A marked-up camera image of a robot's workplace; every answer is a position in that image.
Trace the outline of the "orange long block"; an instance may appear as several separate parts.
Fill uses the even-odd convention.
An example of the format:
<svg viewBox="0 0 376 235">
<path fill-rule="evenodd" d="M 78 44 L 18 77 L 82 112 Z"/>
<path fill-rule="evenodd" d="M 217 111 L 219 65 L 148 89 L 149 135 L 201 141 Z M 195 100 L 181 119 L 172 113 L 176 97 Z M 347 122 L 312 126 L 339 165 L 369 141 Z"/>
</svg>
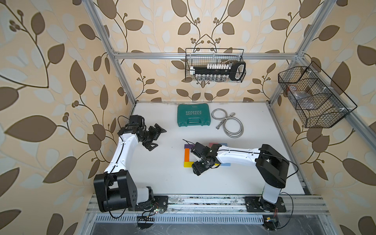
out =
<svg viewBox="0 0 376 235">
<path fill-rule="evenodd" d="M 190 149 L 185 148 L 184 162 L 190 162 Z"/>
</svg>

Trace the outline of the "purple block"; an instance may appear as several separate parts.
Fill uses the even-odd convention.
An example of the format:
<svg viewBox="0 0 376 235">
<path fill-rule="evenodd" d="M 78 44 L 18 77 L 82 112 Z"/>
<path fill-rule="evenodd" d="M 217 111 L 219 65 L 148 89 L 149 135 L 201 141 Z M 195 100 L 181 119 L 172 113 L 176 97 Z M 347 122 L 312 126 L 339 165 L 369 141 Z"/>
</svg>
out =
<svg viewBox="0 0 376 235">
<path fill-rule="evenodd" d="M 184 149 L 192 149 L 194 145 L 185 144 Z"/>
</svg>

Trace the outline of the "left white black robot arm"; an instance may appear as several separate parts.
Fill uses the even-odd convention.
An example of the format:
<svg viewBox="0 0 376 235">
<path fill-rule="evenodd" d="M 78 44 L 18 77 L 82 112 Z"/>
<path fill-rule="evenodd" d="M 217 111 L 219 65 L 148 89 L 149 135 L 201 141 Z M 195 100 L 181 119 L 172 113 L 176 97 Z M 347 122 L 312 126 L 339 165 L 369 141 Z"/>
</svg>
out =
<svg viewBox="0 0 376 235">
<path fill-rule="evenodd" d="M 154 143 L 166 130 L 155 124 L 146 129 L 143 125 L 129 125 L 118 132 L 118 145 L 108 167 L 94 178 L 94 188 L 101 212 L 122 209 L 149 210 L 155 204 L 150 186 L 138 188 L 133 181 L 129 168 L 139 143 L 152 151 L 158 145 Z"/>
</svg>

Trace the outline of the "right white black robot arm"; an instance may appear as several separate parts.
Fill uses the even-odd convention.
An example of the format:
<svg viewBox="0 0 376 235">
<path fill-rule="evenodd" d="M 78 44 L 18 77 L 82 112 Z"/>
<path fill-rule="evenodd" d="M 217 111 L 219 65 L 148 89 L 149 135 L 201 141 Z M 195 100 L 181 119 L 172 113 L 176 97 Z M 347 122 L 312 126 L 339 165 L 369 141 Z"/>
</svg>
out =
<svg viewBox="0 0 376 235">
<path fill-rule="evenodd" d="M 281 190 L 286 187 L 290 161 L 272 146 L 263 144 L 260 148 L 241 149 L 213 144 L 211 147 L 196 143 L 191 153 L 199 158 L 192 169 L 197 176 L 215 165 L 238 164 L 254 166 L 265 181 L 260 198 L 262 204 L 276 205 Z"/>
</svg>

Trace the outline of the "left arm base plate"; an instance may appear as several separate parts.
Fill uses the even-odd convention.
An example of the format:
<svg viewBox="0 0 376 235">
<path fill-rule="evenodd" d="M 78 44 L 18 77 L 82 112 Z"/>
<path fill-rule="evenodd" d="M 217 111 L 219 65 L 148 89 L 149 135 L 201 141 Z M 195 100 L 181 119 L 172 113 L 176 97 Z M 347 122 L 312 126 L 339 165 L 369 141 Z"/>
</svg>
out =
<svg viewBox="0 0 376 235">
<path fill-rule="evenodd" d="M 128 208 L 129 211 L 136 212 L 157 212 L 164 213 L 168 207 L 168 196 L 167 195 L 157 195 L 150 201 L 137 204 L 134 208 Z"/>
</svg>

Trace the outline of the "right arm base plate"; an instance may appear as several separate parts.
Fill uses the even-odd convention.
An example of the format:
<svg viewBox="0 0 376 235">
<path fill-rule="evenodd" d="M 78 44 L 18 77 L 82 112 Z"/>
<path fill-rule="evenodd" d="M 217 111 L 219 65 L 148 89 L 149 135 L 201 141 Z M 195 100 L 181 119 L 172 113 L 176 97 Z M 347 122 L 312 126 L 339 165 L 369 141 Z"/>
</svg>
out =
<svg viewBox="0 0 376 235">
<path fill-rule="evenodd" d="M 262 196 L 244 197 L 247 212 L 286 212 L 284 201 L 278 197 L 276 203 L 270 203 L 263 199 Z"/>
</svg>

